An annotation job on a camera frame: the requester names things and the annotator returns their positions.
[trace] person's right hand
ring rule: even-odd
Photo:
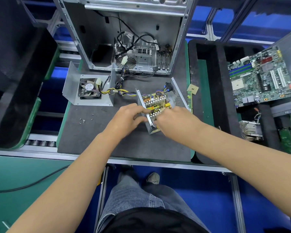
[[[164,133],[168,138],[171,138],[178,143],[189,146],[191,142],[189,138],[191,133],[198,132],[201,128],[206,126],[186,108],[174,107],[172,109],[164,109],[162,113],[157,116],[154,124]]]

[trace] black foam mat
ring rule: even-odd
[[[174,77],[184,98],[187,98],[184,47],[179,50],[179,56],[170,76],[154,76],[145,79],[130,78],[124,81],[123,88],[129,91],[135,91],[137,88],[142,94],[149,94],[158,89],[162,89],[166,82],[171,81],[172,77]],[[115,95],[113,107],[71,105],[59,141],[58,152],[81,154],[95,136],[104,130],[121,106],[135,102],[136,97],[120,97],[119,95]],[[149,135],[145,124],[140,124],[130,135],[120,142],[111,156],[151,160],[190,161],[190,149],[168,139],[162,132]]]

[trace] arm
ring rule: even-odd
[[[86,150],[17,219],[8,233],[75,232],[117,144],[146,118],[137,104],[123,106]]]
[[[155,123],[167,137],[217,161],[249,182],[291,217],[290,154],[222,132],[184,108],[165,109]]]

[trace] cooling fan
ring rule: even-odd
[[[80,99],[101,99],[101,93],[96,82],[97,78],[81,78],[78,97]]]

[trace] person's left hand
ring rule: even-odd
[[[137,115],[141,112],[150,113],[151,110],[145,109],[136,103],[122,106],[108,123],[104,132],[113,133],[116,137],[123,139],[131,133],[139,123],[148,121],[146,117]]]

